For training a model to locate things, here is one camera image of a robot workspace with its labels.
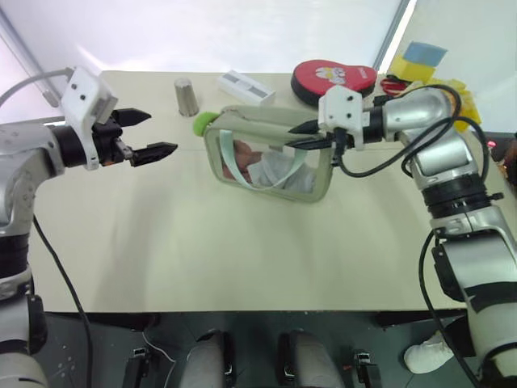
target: bag strap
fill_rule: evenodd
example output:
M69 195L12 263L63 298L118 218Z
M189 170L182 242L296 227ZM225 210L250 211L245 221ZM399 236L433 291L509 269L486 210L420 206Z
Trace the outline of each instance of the bag strap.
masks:
M275 188L276 186L281 185L300 169L300 167L304 164L305 157L307 156L306 150L299 150L296 148L294 151L294 160L292 161L292 166L288 173L272 186L269 186L267 188L256 188L255 186L250 185L246 181L246 179L244 179L244 176L242 176L241 172L239 171L239 167L237 166L237 162L235 161L235 150L233 148L232 131L222 129L219 132L219 145L221 146L221 154L223 160L225 161L226 166L232 173L235 180L237 180L245 188L249 188L250 190L256 191L269 190L270 188Z

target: beige tabletop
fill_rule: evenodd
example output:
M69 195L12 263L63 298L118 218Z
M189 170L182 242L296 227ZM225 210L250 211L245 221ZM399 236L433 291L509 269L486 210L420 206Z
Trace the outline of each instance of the beige tabletop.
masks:
M174 80L189 77L202 111L237 100L218 91L218 74L109 71L103 78L118 108L153 115L124 130L133 148L179 144L169 158L88 172L69 170L42 185L36 214L75 284L86 311L421 310L417 262L430 216L399 163L352 179L339 171L326 197L292 203L222 184L212 175L192 118L178 114ZM275 105L306 109L288 74L253 74L277 90ZM470 139L475 153L479 145ZM346 155L367 170L399 149L371 145ZM496 168L490 192L517 230L515 199ZM40 240L31 237L36 290L50 311L74 311L72 299ZM443 295L432 258L426 273L439 308L461 306Z

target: white wall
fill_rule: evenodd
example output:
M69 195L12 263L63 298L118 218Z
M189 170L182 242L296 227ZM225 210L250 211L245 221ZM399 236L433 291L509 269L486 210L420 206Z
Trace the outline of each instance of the white wall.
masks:
M412 40L448 49L435 76L467 84L485 131L517 131L516 0L418 0L398 52Z
M27 78L27 73L0 38L0 94ZM0 107L0 124L30 120L47 116L59 116L51 108L36 86L26 86Z
M372 65L400 0L0 0L45 70Z

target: white sneaker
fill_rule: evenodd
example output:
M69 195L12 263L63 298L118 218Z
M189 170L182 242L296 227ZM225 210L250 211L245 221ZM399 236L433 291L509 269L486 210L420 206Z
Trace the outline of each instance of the white sneaker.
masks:
M420 345L413 345L404 353L404 362L412 373L429 373L449 361L452 350L437 331L430 339Z

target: red ping pong paddle case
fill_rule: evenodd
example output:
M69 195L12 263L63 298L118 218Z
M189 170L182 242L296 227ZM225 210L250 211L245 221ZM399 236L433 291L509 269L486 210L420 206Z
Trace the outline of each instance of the red ping pong paddle case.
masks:
M319 98L335 85L343 85L366 97L373 92L376 78L377 72L371 67L315 59L301 62L294 69L291 88L304 103L317 107Z

